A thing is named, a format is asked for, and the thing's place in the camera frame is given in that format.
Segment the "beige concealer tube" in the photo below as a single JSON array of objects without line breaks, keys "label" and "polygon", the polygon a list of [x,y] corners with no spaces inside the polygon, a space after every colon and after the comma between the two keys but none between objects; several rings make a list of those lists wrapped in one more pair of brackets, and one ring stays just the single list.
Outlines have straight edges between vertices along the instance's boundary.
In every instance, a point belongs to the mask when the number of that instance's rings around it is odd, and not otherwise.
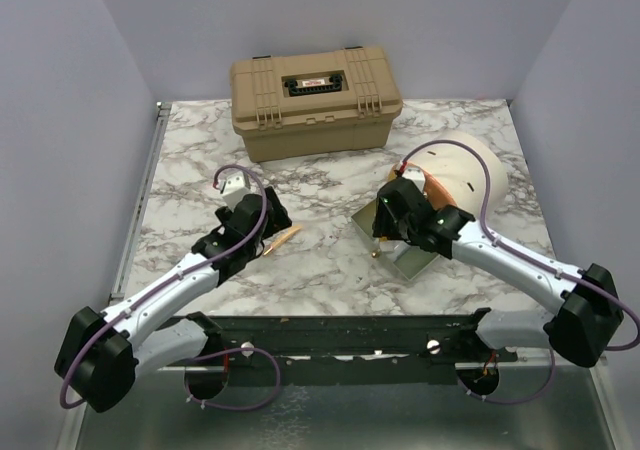
[{"label": "beige concealer tube", "polygon": [[270,255],[274,253],[277,249],[279,249],[282,245],[288,242],[291,238],[293,238],[300,230],[302,229],[301,225],[294,225],[287,229],[282,235],[276,238],[268,248],[266,248],[263,252],[263,256]]}]

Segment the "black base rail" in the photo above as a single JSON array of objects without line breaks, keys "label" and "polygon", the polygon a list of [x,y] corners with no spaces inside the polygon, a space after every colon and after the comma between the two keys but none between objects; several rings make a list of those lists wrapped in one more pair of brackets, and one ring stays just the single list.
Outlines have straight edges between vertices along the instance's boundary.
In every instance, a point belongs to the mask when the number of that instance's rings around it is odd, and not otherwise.
[{"label": "black base rail", "polygon": [[207,371],[190,375],[206,385],[266,387],[429,383],[454,384],[456,368],[481,367],[491,356],[516,361],[515,353],[492,350],[476,334],[486,310],[435,316],[185,316],[205,336],[204,350],[242,344],[246,350],[215,358]]}]

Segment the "tan plastic toolbox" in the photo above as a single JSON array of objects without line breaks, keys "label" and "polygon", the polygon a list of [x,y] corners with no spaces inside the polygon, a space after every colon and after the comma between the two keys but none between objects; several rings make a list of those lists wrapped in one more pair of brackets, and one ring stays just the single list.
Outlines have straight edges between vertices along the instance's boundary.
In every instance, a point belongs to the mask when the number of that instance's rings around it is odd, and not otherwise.
[{"label": "tan plastic toolbox", "polygon": [[236,61],[230,86],[232,126],[255,163],[383,147],[403,108],[379,46]]}]

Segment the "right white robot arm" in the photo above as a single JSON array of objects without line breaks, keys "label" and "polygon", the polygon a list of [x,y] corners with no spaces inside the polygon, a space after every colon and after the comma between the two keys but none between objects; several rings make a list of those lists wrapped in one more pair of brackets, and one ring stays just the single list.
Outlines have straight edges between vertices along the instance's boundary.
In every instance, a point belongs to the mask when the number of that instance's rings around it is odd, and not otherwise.
[{"label": "right white robot arm", "polygon": [[609,270],[541,255],[485,229],[452,205],[435,209],[406,178],[379,189],[373,235],[477,267],[539,304],[536,311],[488,311],[459,337],[461,353],[481,361],[502,347],[549,348],[584,368],[594,366],[623,321]]}]

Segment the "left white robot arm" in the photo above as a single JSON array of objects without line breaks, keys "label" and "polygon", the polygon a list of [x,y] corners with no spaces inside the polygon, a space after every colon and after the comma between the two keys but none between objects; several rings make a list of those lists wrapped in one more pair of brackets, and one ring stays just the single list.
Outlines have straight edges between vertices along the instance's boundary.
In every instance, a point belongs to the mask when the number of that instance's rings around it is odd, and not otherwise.
[{"label": "left white robot arm", "polygon": [[86,306],[73,315],[54,363],[63,380],[62,408],[75,408],[67,399],[74,390],[81,403],[103,413],[149,372],[180,360],[206,365],[218,358],[221,341],[205,318],[168,320],[244,270],[261,256],[266,239],[292,225],[271,186],[224,201],[216,212],[219,226],[167,274],[115,305],[101,311]]}]

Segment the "white round makeup organizer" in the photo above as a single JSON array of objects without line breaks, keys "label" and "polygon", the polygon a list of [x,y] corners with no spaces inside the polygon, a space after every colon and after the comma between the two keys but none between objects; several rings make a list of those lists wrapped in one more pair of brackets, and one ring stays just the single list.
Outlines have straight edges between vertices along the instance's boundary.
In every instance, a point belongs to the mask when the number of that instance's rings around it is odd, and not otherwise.
[{"label": "white round makeup organizer", "polygon": [[[408,167],[419,167],[426,176],[424,195],[439,208],[452,204],[478,216],[487,189],[482,163],[467,150],[449,142],[462,143],[475,150],[489,170],[491,186],[487,210],[495,210],[508,193],[508,175],[499,157],[476,137],[448,130],[437,142],[411,156]],[[376,203],[370,201],[351,216],[356,232],[374,262],[405,280],[412,280],[438,258],[404,242],[382,242],[372,236]]]}]

